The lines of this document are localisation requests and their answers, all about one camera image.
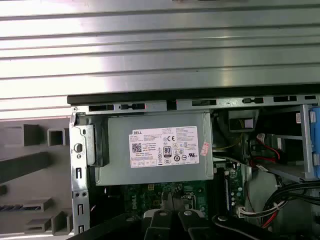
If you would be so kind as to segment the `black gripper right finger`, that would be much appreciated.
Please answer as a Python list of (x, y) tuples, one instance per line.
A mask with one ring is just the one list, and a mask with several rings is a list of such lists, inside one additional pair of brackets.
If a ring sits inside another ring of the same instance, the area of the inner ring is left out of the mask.
[(206, 219), (202, 212), (186, 209), (181, 191), (174, 191), (178, 222), (190, 240), (276, 240), (272, 232), (233, 216), (218, 214)]

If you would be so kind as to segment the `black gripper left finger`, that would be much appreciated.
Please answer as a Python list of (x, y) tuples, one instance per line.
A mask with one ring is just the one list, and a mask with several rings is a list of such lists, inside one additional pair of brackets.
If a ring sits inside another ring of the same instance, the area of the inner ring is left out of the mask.
[(123, 213), (89, 230), (74, 235), (73, 240), (169, 240), (174, 216), (171, 192), (161, 195), (162, 208), (151, 209), (139, 217)]

